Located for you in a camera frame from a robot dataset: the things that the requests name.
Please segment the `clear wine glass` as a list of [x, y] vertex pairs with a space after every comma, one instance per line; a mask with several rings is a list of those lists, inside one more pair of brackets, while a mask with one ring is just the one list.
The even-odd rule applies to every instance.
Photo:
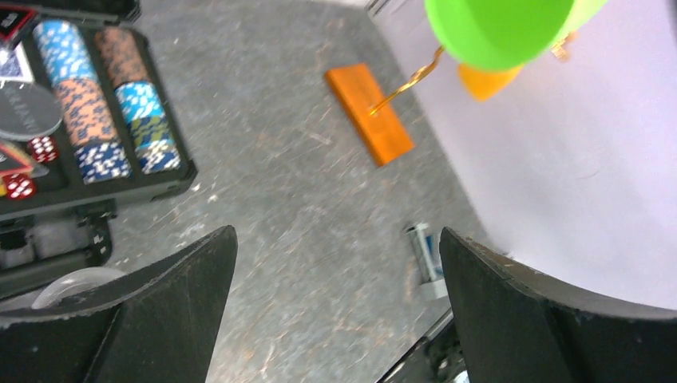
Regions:
[[68, 273], [50, 283], [31, 305], [34, 310], [59, 303], [64, 298], [105, 285], [125, 276], [124, 271], [108, 267], [87, 267]]

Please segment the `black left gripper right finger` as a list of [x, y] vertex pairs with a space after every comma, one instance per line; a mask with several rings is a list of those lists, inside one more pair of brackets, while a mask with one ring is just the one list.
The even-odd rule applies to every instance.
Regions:
[[573, 286], [449, 228], [439, 251], [471, 381], [675, 381], [674, 310]]

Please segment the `yellow plastic wine glass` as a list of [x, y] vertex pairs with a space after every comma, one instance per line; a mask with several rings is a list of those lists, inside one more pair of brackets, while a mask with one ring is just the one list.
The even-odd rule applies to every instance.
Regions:
[[487, 72], [460, 64], [457, 72], [469, 95], [476, 101], [486, 101], [510, 85], [522, 69], [523, 65], [519, 65], [503, 71]]

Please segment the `green plastic wine glass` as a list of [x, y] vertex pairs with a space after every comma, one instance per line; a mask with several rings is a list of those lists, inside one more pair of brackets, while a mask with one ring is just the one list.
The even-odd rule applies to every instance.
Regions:
[[606, 4], [597, 0], [428, 0], [434, 36], [460, 63], [502, 71], [563, 40]]

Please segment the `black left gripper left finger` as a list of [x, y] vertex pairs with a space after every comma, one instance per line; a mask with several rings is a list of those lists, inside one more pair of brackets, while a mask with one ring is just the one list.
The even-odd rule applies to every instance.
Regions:
[[4, 382], [203, 382], [236, 268], [220, 227], [102, 286], [1, 315]]

